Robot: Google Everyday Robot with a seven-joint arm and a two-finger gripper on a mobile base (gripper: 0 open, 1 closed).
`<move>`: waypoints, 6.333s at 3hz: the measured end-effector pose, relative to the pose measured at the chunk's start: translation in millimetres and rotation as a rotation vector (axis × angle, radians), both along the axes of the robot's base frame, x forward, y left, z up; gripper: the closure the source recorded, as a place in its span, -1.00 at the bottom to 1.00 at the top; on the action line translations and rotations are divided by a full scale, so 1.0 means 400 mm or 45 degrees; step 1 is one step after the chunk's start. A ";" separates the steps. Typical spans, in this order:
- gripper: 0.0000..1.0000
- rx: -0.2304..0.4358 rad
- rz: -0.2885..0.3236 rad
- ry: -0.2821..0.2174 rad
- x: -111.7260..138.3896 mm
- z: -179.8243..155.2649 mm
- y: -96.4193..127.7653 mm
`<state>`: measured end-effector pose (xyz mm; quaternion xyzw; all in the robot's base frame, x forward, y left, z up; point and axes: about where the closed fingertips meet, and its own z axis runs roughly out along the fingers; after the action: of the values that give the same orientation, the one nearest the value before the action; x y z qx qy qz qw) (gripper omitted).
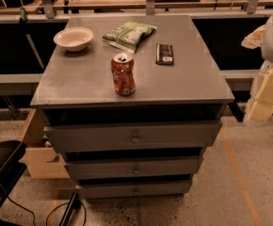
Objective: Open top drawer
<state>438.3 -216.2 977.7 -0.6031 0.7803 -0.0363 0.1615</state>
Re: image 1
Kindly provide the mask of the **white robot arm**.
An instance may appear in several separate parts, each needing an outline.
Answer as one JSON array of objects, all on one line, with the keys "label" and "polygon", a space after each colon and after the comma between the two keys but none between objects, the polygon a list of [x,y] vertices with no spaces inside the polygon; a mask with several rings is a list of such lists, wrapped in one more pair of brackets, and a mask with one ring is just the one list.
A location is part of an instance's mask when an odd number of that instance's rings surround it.
[{"label": "white robot arm", "polygon": [[264,25],[246,36],[241,45],[249,49],[260,47],[264,60],[252,82],[243,122],[264,123],[273,115],[273,14]]}]

